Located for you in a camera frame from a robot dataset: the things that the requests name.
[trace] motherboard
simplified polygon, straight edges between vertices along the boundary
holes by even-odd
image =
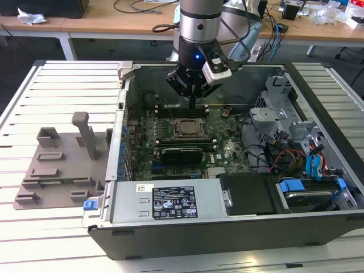
[[[230,115],[226,106],[194,110],[156,106],[154,111],[131,108],[127,115],[130,178],[200,179],[250,172],[238,138],[244,115]]]

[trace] blue cable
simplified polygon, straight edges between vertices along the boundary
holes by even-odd
[[[275,21],[272,21],[272,22],[275,25],[275,29],[276,29],[277,36],[276,36],[276,39],[275,39],[275,44],[274,44],[274,48],[273,48],[272,55],[271,55],[271,57],[269,58],[269,61],[268,61],[269,63],[271,62],[271,60],[273,59],[273,57],[275,55],[275,52],[277,50],[278,40],[279,40],[279,29],[278,29],[278,25],[277,25],[277,23]]]

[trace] circuit board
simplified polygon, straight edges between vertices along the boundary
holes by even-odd
[[[134,114],[138,122],[133,122],[131,131],[138,130],[138,133],[135,132],[132,137],[137,157],[133,165],[133,180],[214,178],[221,172],[250,172],[249,161],[237,137],[239,115],[223,118],[222,110],[222,107],[210,108],[205,118],[158,118],[152,111]],[[163,139],[169,148],[201,147],[203,144],[198,140],[212,139],[212,144],[207,145],[213,148],[204,150],[199,164],[165,166],[159,157],[165,147],[156,144],[159,139]]]

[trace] power supply label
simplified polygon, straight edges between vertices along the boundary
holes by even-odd
[[[194,187],[153,188],[153,218],[197,218]]]

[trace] open computer chassis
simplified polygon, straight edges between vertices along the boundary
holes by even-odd
[[[304,65],[245,65],[194,110],[166,83],[174,65],[120,64],[105,193],[84,215],[109,258],[323,245],[363,226],[363,161]]]

